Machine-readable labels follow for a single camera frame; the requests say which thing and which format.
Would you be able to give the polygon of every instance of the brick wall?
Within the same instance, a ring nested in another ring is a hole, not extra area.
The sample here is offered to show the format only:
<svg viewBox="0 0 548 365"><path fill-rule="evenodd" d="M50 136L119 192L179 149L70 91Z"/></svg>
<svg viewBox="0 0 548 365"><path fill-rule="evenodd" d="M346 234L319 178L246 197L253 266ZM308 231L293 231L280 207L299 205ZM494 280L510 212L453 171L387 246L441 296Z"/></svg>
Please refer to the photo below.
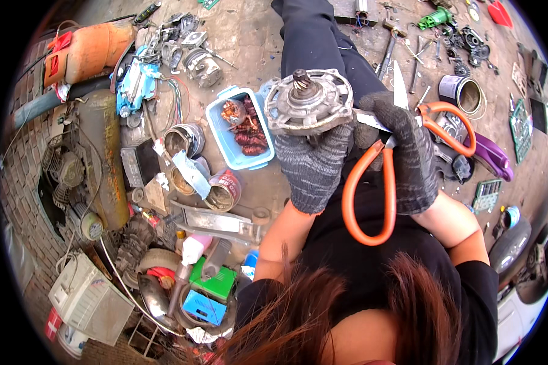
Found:
<svg viewBox="0 0 548 365"><path fill-rule="evenodd" d="M34 61L36 55L42 55L49 41L38 43L25 64ZM16 84L14 99L10 103L11 112L39 95L41 63L39 62ZM3 212L37 262L35 273L23 293L23 300L31 322L43 337L43 328L51 310L47 296L57 279L55 263L65 254L68 244L68 241L65 242L54 233L50 222L45 221L37 193L40 161L50 139L50 126L49 112L25 124L8 150L4 168L0 171L0 201ZM6 133L3 151L14 136L14 133ZM151 363L131 350L127 346L127 338L123 335L120 335L115 347L89 340L81 361L73 360L57 342L52 344L51 350L63 363Z"/></svg>

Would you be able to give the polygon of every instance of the brown hair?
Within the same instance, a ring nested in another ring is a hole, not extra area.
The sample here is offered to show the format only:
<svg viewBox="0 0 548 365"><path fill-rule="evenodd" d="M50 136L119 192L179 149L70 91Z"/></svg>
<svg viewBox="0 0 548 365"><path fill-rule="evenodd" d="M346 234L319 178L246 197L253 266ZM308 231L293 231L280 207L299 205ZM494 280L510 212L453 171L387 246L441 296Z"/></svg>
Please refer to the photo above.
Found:
<svg viewBox="0 0 548 365"><path fill-rule="evenodd" d="M389 310L399 324L398 365L456 362L460 313L448 291L422 264L398 253L388 266L393 282ZM208 364L321 364L331 330L329 309L344 283L325 268L305 272L285 263L285 284L274 285L267 304L238 329Z"/></svg>

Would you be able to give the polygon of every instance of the concrete floor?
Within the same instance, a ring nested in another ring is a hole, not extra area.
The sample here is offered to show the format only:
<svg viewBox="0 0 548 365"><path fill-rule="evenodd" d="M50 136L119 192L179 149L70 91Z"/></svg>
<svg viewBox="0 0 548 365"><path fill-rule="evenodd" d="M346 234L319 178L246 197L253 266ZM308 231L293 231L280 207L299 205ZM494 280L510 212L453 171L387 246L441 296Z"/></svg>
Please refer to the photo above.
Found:
<svg viewBox="0 0 548 365"><path fill-rule="evenodd" d="M149 0L88 0L74 19L82 25L96 24L121 15L138 12L149 3ZM198 85L186 79L184 74L179 75L190 91L191 105L189 106L186 100L186 91L181 89L183 94L183 115L189 113L186 122L194 123L195 117L203 117L205 106L216 99L219 91L228 86L245 86L257 91L263 81L274 76L280 76L279 67L283 41L279 36L279 30L282 26L282 19L270 9L269 3L269 0L221 0L212 10L207 11L194 1L172 1L163 2L161 8L152 15L151 20L160 23L176 12L189 11L197 14L201 21L205 21L205 24L200 26L198 30L208 31L209 47L216 50L224 58L233 61L240 68L235 70L220 62L224 77L211 89L200 89ZM508 1L505 1L504 5L510 12L514 22L513 30L494 24L487 13L486 4L478 3L482 20L480 24L475 24L468 18L465 11L465 2L458 0L453 1L453 3L460 10L460 14L456 16L460 26L470 25L482 37L486 32L488 33L489 41L486 41L486 43L491 47L490 60L499 67L501 72L501 75L496 77L493 71L487 68L485 62L483 62L481 68L471 69L472 77L482 86L488 101L483 118L473 121L473 126L478 133L495 141L515 162L511 131L508 124L508 111L510 93L513 93L516 98L519 97L519 91L511 80L512 64L518 61L516 43L519 41L527 48L536 49L539 52L540 47L537 45L531 29L528 28L526 22ZM398 9L398 13L391 13L390 15L398 18L403 27L409 22L417 22L422 16L434 11L432 4L418 1L392 1L391 4ZM385 16L386 10L378 5L378 18L381 20ZM381 62L389 32L382 28L380 23L373 28L366 27L362 29L359 34L355 34L350 26L340 27L344 33L350 35L359 52L370 63ZM430 30L421 33L419 29L410 26L408 38L411 40L413 49L416 49L418 34L422 34L425 39L434 37L434 33ZM441 48L441 54L446 58L444 46ZM423 60L425 64L420 68L422 77L419 83L424 82L432 87L425 102L437 101L437 86L441 77L446 74L453 74L453 65L447 61L436 62L434 55L435 47L431 46L424 53ZM467 63L467 53L461 51L461 55ZM396 45L392 60L399 62L404 81L409 85L414 62L412 62L411 55L403 44ZM161 68L161 71L168 72L164 67ZM389 84L390 78L391 75L387 75L384 79L389 89L392 88ZM416 104L422 94L421 89L424 90L424 87L418 85L418 95L409 95L410 105ZM162 112L170 107L170 96L167 98L162 97L165 93L169 95L168 89L166 90L166 92L161 93L158 116L168 115L168 112ZM544 91L546 97L548 97L548 77ZM158 125L162 127L164 124L166 124L166 119L159 117ZM225 162L220 156L210 130L206 126L204 126L204 130L207 142L203 155L209 160L212 172L216 172L225 167ZM540 205L548 205L548 135L534 129L532 149L528 152L525 161L519 166L513 163L512 169L515 178L510 183L503 183L502 193L496 209L491 213L484 211L477 216L482 227L488 222L491 224L491 228L495 225L500 214L498 209L501 206L517 205L520 207L522 215L532 221L534 216L539 214L537 212ZM232 213L250 216L252 208L266 207L271 210L272 216L275 217L282 209L284 200L290 196L288 183L280 172L277 160L274 159L267 167L256 171L241 171L241 175L245 179L246 185L240 203ZM493 178L494 176L491 173L478 165L473 178L468 183L461 186L458 183L444 182L442 186L444 186L446 193L454 199L471 204L475 196L477 183ZM459 193L455 192L457 187L460 187ZM176 197L177 200L183 203L194 203L176 192L171 192L169 197ZM491 229L486 232L485 236L487 247L491 248L494 243Z"/></svg>

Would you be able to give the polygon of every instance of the orange scissor handle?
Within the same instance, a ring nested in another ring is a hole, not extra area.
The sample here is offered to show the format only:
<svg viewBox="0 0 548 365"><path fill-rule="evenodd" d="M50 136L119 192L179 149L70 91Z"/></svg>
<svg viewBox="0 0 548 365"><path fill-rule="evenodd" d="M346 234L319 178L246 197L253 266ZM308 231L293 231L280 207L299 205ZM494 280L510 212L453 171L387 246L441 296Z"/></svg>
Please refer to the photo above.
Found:
<svg viewBox="0 0 548 365"><path fill-rule="evenodd" d="M381 140L376 141L359 159L353 167L343 188L343 197L341 201L341 211L343 212L343 221L345 227L358 242L368 245L377 246L386 242L392 235L395 226L395 174L394 174L394 151L391 148L383 150L383 174L384 174L384 189L386 194L384 224L381 232L377 236L366 235L355 219L355 188L364 174L367 167L379 155L384 143Z"/></svg>
<svg viewBox="0 0 548 365"><path fill-rule="evenodd" d="M475 138L475 131L471 122L467 116L456 106L447 102L434 102L418 106L420 115L422 115L423 126L430 129L434 134L441 137L449 146L451 146L458 153L467 157L472 156L475 153L477 147L477 139ZM470 141L469 147L463 145L459 141L455 140L450 134L448 134L442 127L440 127L435 121L428 117L432 112L451 112L457 115L467 128L467 136Z"/></svg>

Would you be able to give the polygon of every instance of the orange gas cylinder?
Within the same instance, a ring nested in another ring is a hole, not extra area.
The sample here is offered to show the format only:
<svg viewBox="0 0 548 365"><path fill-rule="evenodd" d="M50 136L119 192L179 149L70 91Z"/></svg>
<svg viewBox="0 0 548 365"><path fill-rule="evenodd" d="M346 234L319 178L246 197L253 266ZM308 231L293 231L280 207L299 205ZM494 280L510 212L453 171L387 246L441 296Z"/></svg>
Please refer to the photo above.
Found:
<svg viewBox="0 0 548 365"><path fill-rule="evenodd" d="M103 23L78 29L69 47L45 59L45 85L65 79L68 84L88 79L114 67L124 50L136 38L136 28L126 21ZM58 63L56 69L51 64Z"/></svg>

